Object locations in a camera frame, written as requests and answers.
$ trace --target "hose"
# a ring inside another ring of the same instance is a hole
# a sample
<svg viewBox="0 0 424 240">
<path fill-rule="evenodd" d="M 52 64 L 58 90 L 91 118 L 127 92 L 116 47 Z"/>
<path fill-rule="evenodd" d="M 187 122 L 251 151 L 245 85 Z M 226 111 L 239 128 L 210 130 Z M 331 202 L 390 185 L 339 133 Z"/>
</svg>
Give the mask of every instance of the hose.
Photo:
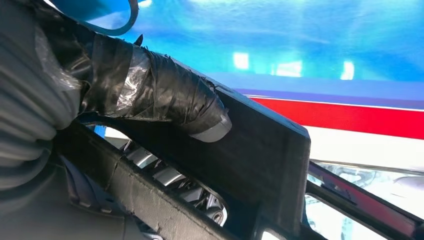
<svg viewBox="0 0 424 240">
<path fill-rule="evenodd" d="M 71 123 L 80 102 L 78 85 L 64 87 L 46 71 L 57 62 L 45 57 L 53 53 L 26 11 L 9 0 L 0 7 L 0 190 L 41 172 L 56 130 Z"/>
</svg>

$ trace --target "blue surface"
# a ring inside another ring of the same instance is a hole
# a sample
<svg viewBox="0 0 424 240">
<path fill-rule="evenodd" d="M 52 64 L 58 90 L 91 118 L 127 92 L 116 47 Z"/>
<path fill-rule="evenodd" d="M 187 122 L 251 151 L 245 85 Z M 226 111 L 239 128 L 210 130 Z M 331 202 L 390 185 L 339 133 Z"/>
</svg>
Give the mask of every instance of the blue surface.
<svg viewBox="0 0 424 240">
<path fill-rule="evenodd" d="M 125 24 L 126 0 L 101 2 L 91 23 Z M 424 0 L 145 0 L 121 38 L 244 94 L 424 109 L 423 16 Z"/>
<path fill-rule="evenodd" d="M 94 132 L 102 138 L 105 138 L 106 127 L 105 126 L 95 126 Z"/>
</svg>

